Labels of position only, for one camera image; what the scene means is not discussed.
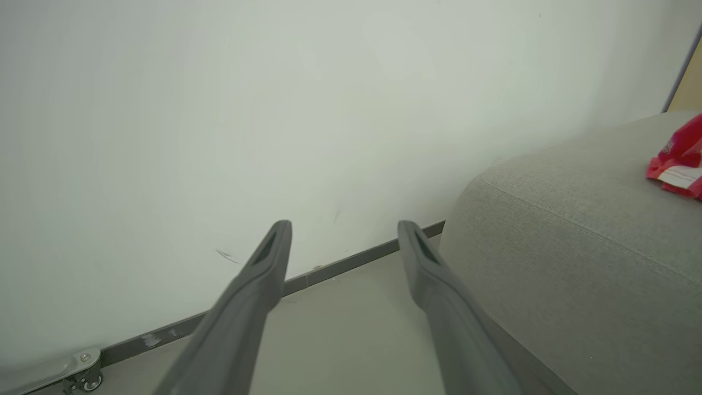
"gray floor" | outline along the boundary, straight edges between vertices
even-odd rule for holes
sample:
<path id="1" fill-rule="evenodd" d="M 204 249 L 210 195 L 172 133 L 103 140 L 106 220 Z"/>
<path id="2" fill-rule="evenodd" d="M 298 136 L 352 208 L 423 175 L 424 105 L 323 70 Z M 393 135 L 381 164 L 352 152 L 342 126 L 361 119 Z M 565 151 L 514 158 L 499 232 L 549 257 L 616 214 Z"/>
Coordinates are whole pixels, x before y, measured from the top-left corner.
<path id="1" fill-rule="evenodd" d="M 108 366 L 94 394 L 151 394 L 187 341 Z M 429 326 L 399 254 L 283 298 L 266 322 L 251 393 L 443 394 Z"/>

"red plastic package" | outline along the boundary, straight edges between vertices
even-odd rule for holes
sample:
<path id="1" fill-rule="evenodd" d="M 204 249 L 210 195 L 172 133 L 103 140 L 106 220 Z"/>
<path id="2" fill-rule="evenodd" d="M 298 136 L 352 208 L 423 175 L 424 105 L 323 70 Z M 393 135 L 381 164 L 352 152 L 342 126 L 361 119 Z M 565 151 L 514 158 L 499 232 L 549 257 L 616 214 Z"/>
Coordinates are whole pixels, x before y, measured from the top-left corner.
<path id="1" fill-rule="evenodd" d="M 702 114 L 678 129 L 668 144 L 651 159 L 646 177 L 660 180 L 665 190 L 702 198 Z"/>

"sofa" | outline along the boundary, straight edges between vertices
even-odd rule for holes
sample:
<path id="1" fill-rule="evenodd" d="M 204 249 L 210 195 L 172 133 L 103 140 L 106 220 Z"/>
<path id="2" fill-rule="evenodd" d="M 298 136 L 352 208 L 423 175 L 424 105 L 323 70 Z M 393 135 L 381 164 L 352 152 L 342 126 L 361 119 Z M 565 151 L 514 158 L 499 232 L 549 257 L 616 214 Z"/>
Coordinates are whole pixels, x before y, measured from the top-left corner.
<path id="1" fill-rule="evenodd" d="M 702 203 L 645 178 L 696 114 L 504 162 L 446 220 L 442 256 L 553 393 L 702 394 Z"/>

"caster wheel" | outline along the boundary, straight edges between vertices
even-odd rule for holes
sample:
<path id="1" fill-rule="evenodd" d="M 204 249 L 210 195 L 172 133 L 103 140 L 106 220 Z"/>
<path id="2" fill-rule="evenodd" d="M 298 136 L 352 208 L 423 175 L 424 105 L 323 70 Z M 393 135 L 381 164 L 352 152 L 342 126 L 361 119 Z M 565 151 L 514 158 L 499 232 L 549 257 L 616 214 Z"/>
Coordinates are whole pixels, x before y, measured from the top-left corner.
<path id="1" fill-rule="evenodd" d="M 98 375 L 98 378 L 92 382 L 86 381 L 82 382 L 80 387 L 78 387 L 82 392 L 91 392 L 95 391 L 98 389 L 98 387 L 102 384 L 102 373 Z"/>

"dark gray baseboard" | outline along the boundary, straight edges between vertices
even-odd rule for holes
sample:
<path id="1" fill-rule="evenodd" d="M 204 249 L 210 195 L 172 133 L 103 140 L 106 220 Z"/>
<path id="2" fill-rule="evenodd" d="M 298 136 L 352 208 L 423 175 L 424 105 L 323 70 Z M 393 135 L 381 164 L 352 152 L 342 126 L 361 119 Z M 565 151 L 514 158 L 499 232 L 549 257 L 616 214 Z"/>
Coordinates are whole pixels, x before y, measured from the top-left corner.
<path id="1" fill-rule="evenodd" d="M 424 233 L 427 237 L 431 238 L 440 234 L 443 230 L 444 222 L 441 221 L 424 228 Z M 341 259 L 333 264 L 323 266 L 301 276 L 291 278 L 285 282 L 285 295 L 287 296 L 294 292 L 304 290 L 314 284 L 336 277 L 341 273 L 365 265 L 396 251 L 399 251 L 397 239 L 352 255 L 351 257 Z M 125 359 L 129 359 L 192 334 L 205 314 L 207 314 L 207 312 L 186 318 L 177 323 L 166 325 L 149 333 L 145 333 L 144 335 L 103 349 L 100 358 L 102 366 L 105 367 L 113 363 L 124 361 Z"/>

